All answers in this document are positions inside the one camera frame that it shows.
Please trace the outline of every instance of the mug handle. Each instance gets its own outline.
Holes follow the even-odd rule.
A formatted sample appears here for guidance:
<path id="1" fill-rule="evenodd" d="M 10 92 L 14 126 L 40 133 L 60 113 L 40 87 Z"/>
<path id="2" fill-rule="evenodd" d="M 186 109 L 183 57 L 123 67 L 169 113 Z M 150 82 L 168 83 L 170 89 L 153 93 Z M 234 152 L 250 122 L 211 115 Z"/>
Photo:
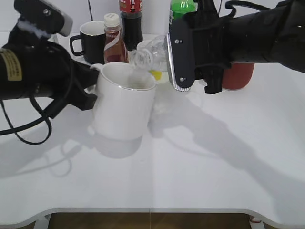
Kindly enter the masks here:
<path id="1" fill-rule="evenodd" d="M 93 64 L 91 65 L 90 69 L 95 69 L 95 70 L 98 70 L 98 71 L 102 71 L 104 65 L 103 64 L 100 64 L 100 63 L 96 63 L 96 64 Z"/>
<path id="2" fill-rule="evenodd" d="M 73 53 L 74 56 L 83 56 L 83 55 L 85 54 L 84 51 L 80 51 L 80 52 L 75 52 L 75 51 L 74 51 L 73 41 L 76 41 L 76 40 L 81 40 L 81 36 L 80 36 L 80 35 L 77 35 L 77 36 L 74 36 L 74 37 L 71 37 L 71 38 L 70 38 L 70 48 L 71 48 L 71 52 Z"/>
<path id="3" fill-rule="evenodd" d="M 97 79 L 97 83 L 96 83 L 95 89 L 93 90 L 94 91 L 93 93 L 97 97 L 99 97 L 99 95 L 101 94 L 100 89 L 99 89 L 99 85 L 100 85 L 100 78 L 101 78 L 101 75 L 102 75 L 102 69 L 103 68 L 104 68 L 104 65 L 100 64 L 100 63 L 93 64 L 90 67 L 90 69 L 95 69 L 95 70 L 100 71 L 100 75 L 99 75 L 99 78 Z"/>

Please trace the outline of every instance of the white wall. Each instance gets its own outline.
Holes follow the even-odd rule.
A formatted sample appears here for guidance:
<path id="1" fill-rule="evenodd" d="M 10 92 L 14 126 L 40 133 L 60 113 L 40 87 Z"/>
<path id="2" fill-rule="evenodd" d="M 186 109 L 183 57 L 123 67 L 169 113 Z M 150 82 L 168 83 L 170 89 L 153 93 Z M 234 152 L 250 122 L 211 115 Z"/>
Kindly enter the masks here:
<path id="1" fill-rule="evenodd" d="M 87 0 L 49 0 L 74 20 L 73 32 L 78 32 L 79 27 L 90 21 Z M 93 18 L 103 20 L 106 13 L 119 13 L 119 0 L 90 0 Z M 144 34 L 165 34 L 168 29 L 169 8 L 171 0 L 143 0 L 142 30 Z M 219 7 L 220 0 L 214 0 Z M 230 10 L 224 9 L 224 0 L 221 14 L 225 15 Z M 280 0 L 250 0 L 267 7 L 275 7 Z M 0 0 L 0 32 L 10 31 L 17 22 L 18 13 L 13 7 L 14 0 Z M 238 16 L 255 12 L 249 8 L 238 7 Z"/>
<path id="2" fill-rule="evenodd" d="M 49 2 L 73 18 L 74 32 L 79 31 L 83 23 L 90 21 L 87 0 L 49 0 Z M 19 16 L 14 9 L 14 0 L 0 0 L 0 32 L 10 31 L 17 23 Z"/>

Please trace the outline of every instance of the floor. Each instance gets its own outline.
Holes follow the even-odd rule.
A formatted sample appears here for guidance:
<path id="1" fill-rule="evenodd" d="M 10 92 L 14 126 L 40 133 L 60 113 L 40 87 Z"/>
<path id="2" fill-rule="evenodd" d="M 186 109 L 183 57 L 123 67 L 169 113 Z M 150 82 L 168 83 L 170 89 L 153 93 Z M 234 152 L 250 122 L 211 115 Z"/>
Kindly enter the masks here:
<path id="1" fill-rule="evenodd" d="M 33 229 L 34 224 L 22 229 Z M 53 214 L 49 229 L 251 229 L 244 214 Z"/>

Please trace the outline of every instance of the green bottle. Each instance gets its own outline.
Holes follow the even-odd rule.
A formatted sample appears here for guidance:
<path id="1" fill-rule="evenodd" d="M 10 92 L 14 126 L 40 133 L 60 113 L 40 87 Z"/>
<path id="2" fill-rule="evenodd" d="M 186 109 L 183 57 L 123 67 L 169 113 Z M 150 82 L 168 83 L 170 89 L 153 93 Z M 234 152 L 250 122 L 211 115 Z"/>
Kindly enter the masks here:
<path id="1" fill-rule="evenodd" d="M 171 1 L 171 13 L 170 13 L 170 25 L 174 20 L 181 18 L 183 15 L 189 12 L 196 12 L 197 4 L 194 0 L 172 0 Z"/>

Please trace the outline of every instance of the white mug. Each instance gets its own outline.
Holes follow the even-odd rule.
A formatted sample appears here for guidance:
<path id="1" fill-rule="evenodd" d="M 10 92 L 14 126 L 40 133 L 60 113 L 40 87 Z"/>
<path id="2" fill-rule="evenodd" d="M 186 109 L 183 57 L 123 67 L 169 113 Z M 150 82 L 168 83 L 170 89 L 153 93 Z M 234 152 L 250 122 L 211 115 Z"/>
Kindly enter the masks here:
<path id="1" fill-rule="evenodd" d="M 91 68 L 100 70 L 95 89 L 98 100 L 93 108 L 95 131 L 121 141 L 142 137 L 156 92 L 153 75 L 121 62 L 95 64 Z"/>

